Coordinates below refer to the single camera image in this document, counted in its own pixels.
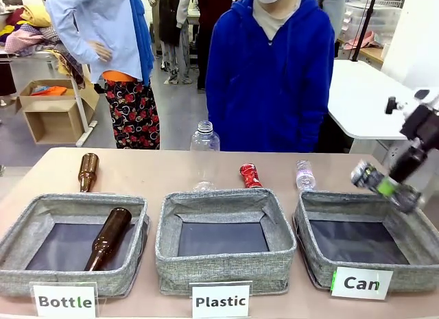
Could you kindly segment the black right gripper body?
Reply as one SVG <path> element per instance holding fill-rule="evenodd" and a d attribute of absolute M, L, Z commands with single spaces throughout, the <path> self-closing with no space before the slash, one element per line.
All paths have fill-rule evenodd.
<path fill-rule="evenodd" d="M 428 149 L 424 142 L 416 137 L 391 166 L 389 177 L 399 183 L 404 183 L 426 160 Z"/>

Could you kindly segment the hand of light-blue-shirt person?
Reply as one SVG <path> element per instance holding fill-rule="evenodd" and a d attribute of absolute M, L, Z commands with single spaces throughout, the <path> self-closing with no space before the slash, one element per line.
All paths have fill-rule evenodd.
<path fill-rule="evenodd" d="M 110 49 L 106 48 L 104 44 L 98 41 L 89 41 L 88 44 L 99 56 L 99 59 L 103 62 L 109 62 L 112 60 L 112 52 Z"/>

